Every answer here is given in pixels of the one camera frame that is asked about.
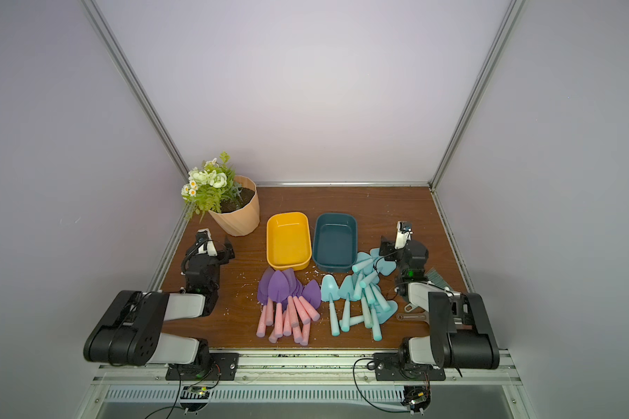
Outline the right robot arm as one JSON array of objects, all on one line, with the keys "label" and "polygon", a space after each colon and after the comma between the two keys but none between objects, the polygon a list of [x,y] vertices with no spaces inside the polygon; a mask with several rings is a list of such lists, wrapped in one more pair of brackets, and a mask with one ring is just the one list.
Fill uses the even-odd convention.
[{"label": "right robot arm", "polygon": [[498,368],[499,347],[480,295],[452,291],[429,279],[428,249],[419,241],[382,237],[379,256],[397,264],[398,296],[420,309],[429,327],[428,335],[403,340],[398,351],[403,367]]}]

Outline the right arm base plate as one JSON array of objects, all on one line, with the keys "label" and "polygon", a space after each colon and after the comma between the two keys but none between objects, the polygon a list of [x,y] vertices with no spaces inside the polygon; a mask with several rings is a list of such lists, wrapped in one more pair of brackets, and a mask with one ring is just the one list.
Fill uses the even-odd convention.
[{"label": "right arm base plate", "polygon": [[434,381],[444,382],[445,372],[428,364],[408,361],[399,352],[375,353],[370,362],[376,379],[380,382]]}]

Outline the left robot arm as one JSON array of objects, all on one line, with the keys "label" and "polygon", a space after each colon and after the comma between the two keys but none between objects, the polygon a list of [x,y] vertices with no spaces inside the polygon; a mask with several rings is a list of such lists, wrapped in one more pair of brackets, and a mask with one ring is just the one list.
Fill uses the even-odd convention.
[{"label": "left robot arm", "polygon": [[87,338],[85,360],[113,367],[164,363],[195,373],[210,370],[207,340],[169,335],[162,328],[176,319],[210,315],[218,302],[221,267],[234,258],[229,240],[220,244],[209,230],[199,230],[180,265],[185,287],[177,293],[120,291]]}]

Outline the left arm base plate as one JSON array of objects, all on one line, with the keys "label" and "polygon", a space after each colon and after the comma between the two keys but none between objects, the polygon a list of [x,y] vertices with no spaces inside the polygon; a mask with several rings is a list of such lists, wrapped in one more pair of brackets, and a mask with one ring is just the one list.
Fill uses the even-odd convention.
[{"label": "left arm base plate", "polygon": [[239,353],[213,352],[199,355],[191,364],[169,365],[165,380],[182,381],[233,381],[239,366]]}]

